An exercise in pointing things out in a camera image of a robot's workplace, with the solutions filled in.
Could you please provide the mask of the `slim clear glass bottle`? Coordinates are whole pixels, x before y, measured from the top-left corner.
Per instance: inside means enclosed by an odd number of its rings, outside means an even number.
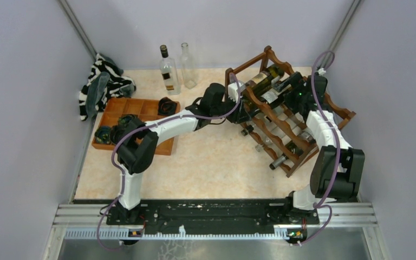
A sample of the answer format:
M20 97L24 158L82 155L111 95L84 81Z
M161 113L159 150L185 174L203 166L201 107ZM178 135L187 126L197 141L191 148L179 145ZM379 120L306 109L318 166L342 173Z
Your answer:
M273 135L283 139L286 134L275 124L273 123L266 123L265 124L265 128ZM262 150L264 150L265 147L269 147L270 145L273 144L273 141L264 133L263 130L257 128L258 130L258 135L262 140L262 144L258 144L255 146L255 149L257 152L261 152Z

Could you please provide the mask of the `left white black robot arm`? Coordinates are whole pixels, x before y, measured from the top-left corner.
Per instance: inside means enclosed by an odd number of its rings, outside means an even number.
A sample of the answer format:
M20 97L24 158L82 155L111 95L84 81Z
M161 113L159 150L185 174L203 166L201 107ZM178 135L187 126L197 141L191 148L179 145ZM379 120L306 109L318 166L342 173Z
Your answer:
M227 119L234 124L244 122L243 82L224 86L212 83L202 97L178 113L162 119L143 122L132 119L120 134L111 156L112 164L121 172L120 191L116 205L119 216L127 224L136 223L141 216L138 207L144 172L151 165L157 146L179 135L195 132L211 125L214 120Z

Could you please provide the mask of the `dark wine bottle black cap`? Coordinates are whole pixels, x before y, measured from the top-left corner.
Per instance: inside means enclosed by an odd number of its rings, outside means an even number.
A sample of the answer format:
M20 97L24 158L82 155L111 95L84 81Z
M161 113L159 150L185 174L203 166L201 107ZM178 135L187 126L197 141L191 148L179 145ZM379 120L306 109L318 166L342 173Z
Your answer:
M274 93L274 86L276 86L279 82L280 81L273 84L268 91L264 92L261 95L255 95L254 92L253 92L254 96L256 98L258 98L258 100L260 102L268 104L271 109L275 109L276 107L280 106L281 104L284 104L285 96L277 96Z

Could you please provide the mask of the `clear square spirit bottle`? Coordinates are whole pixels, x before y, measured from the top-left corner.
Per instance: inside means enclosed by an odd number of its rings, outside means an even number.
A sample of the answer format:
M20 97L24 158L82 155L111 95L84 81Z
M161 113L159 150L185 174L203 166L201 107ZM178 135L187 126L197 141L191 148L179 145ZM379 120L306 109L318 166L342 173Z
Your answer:
M159 66L165 89L169 95L179 95L181 92L181 86L178 79L176 62L169 56L168 48L166 45L162 44L160 46L160 53L162 59L159 63Z

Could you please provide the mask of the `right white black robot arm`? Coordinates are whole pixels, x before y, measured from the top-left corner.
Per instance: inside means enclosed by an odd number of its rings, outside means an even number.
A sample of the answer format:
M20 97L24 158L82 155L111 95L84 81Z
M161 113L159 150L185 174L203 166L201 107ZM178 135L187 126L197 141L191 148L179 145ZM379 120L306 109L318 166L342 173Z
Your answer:
M304 79L293 73L280 84L287 87L282 97L284 104L305 120L305 137L317 144L319 153L310 175L310 183L291 193L292 203L283 209L286 221L298 223L305 211L324 202L346 202L359 192L365 154L354 149L342 136L333 109L325 101L328 80L315 73Z

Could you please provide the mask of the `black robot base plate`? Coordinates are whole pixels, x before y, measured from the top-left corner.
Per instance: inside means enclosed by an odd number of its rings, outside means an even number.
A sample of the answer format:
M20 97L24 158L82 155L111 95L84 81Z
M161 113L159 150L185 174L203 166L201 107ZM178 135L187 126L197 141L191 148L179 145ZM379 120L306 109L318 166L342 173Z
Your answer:
M126 210L116 203L108 225L145 225L146 235L170 235L183 226L188 235L269 234L275 225L319 224L316 210L299 210L281 199L143 199Z

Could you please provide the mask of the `dark green wine bottle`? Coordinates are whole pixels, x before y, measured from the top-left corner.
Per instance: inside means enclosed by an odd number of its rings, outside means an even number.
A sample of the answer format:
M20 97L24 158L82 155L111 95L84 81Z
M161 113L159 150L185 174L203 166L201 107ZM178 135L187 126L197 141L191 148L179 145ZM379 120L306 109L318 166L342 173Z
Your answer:
M245 83L246 87L250 87L255 95L261 95L268 91L283 75L285 71L273 64L263 71L259 72L251 80Z

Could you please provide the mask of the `brown wooden wine rack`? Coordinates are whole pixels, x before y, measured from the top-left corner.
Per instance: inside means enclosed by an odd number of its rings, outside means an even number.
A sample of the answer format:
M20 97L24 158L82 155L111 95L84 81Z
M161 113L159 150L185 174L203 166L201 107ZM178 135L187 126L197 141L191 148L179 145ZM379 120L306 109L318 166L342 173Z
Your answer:
M248 62L235 69L228 69L225 72L225 85L228 86L232 82L238 83L239 81L246 83L259 72L273 64L276 64L285 71L284 75L278 81L282 81L291 74L297 72L293 70L288 62L280 61L272 48L268 46L264 48L262 53ZM249 124L254 126L253 132L249 135L257 142L257 144L263 143L258 135L257 128L263 130L273 141L272 145L264 148L264 151L266 151L273 160L270 164L272 169L280 168L286 173L287 177L290 177L304 163L319 152L317 144L304 135L304 131L307 129L305 120L301 115L294 114L285 104L281 104L275 109L271 109L268 104L260 102L258 98L254 96L250 87L246 87L246 89L242 91L242 100L244 100L247 105L246 110L251 115L251 121L241 123L240 125ZM355 113L333 103L327 91L325 101L329 102L332 107L334 120L341 131L355 116ZM275 124L286 134L286 136L281 139L271 134L265 128L266 123Z

